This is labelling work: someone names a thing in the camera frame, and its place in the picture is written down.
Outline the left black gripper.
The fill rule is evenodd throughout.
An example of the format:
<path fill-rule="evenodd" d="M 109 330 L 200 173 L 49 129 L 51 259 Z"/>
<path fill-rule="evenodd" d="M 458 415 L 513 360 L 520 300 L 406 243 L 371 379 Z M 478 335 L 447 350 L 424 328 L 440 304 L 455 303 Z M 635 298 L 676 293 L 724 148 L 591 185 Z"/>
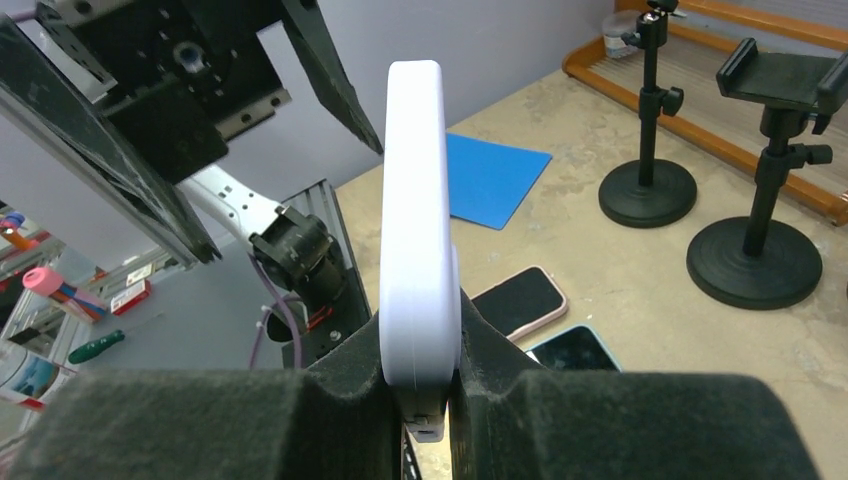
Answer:
<path fill-rule="evenodd" d="M 220 251 L 169 183 L 226 156 L 229 141 L 289 101 L 258 39 L 262 29 L 281 19 L 319 103 L 384 152 L 318 3 L 281 4 L 37 2 L 36 19 L 57 45 L 109 84 L 96 109 L 3 14 L 1 114 L 119 212 L 133 236 L 183 265 L 214 262 Z"/>

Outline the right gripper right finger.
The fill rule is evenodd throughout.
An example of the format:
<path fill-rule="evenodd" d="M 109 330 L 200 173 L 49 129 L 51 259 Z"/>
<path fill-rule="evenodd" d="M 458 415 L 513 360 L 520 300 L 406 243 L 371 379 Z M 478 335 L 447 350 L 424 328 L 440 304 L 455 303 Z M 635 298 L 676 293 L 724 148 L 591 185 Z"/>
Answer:
<path fill-rule="evenodd" d="M 744 375 L 555 371 L 461 301 L 457 479 L 816 479 L 778 396 Z"/>

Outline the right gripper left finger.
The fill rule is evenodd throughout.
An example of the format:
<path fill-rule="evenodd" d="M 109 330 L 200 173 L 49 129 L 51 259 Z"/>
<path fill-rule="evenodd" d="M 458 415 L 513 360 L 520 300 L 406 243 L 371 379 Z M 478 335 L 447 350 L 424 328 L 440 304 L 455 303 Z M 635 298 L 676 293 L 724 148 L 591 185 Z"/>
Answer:
<path fill-rule="evenodd" d="M 370 321 L 305 369 L 114 370 L 71 380 L 12 479 L 398 479 L 402 426 Z"/>

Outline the blue case phone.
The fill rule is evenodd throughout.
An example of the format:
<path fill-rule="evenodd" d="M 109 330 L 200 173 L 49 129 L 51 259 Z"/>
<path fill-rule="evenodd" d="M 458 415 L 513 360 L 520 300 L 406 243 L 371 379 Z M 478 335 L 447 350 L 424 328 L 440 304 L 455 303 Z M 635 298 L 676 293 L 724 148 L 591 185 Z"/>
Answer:
<path fill-rule="evenodd" d="M 540 365 L 555 371 L 622 370 L 597 332 L 585 324 L 575 325 L 530 347 L 525 353 Z"/>

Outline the pink case phone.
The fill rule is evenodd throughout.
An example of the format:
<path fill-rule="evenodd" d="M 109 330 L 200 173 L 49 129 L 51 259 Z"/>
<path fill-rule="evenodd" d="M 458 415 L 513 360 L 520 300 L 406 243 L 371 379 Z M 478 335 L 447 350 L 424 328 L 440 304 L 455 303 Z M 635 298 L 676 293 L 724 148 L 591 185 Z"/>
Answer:
<path fill-rule="evenodd" d="M 510 341 L 518 341 L 569 309 L 568 299 L 553 277 L 531 265 L 471 299 L 481 316 Z"/>

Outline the black phone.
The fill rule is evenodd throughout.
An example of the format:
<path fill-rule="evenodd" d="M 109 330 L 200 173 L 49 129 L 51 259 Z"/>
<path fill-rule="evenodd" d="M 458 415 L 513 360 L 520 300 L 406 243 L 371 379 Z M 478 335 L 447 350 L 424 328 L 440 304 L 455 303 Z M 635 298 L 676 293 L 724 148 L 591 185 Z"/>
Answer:
<path fill-rule="evenodd" d="M 458 260 L 452 243 L 442 70 L 388 71 L 379 264 L 382 372 L 419 443 L 443 439 L 460 363 Z"/>

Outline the black tall phone stand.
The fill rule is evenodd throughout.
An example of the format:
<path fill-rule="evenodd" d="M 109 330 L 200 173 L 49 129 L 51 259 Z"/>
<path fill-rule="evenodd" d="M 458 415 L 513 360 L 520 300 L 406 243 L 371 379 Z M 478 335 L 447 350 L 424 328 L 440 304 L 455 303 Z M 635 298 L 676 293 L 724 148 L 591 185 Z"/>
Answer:
<path fill-rule="evenodd" d="M 609 172 L 600 184 L 598 200 L 612 221 L 631 228 L 670 225 L 686 216 L 697 199 L 697 184 L 683 166 L 656 157 L 658 120 L 675 116 L 682 107 L 681 88 L 657 84 L 658 50 L 668 40 L 669 18 L 676 1 L 649 1 L 639 15 L 636 30 L 623 41 L 644 52 L 643 80 L 638 96 L 639 157 Z"/>

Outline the black round-base phone stand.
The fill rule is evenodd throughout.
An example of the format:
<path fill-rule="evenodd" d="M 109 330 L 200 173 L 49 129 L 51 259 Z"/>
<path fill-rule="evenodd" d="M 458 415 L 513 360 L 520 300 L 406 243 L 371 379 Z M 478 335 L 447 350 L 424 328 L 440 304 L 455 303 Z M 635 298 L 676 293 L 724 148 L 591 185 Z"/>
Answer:
<path fill-rule="evenodd" d="M 826 144 L 796 142 L 806 129 L 825 132 L 847 100 L 847 56 L 762 52 L 743 39 L 716 74 L 722 96 L 762 105 L 760 132 L 768 144 L 755 170 L 748 216 L 726 218 L 690 242 L 687 271 L 713 299 L 748 310 L 790 307 L 811 295 L 823 273 L 814 243 L 773 217 L 789 173 L 832 162 Z"/>

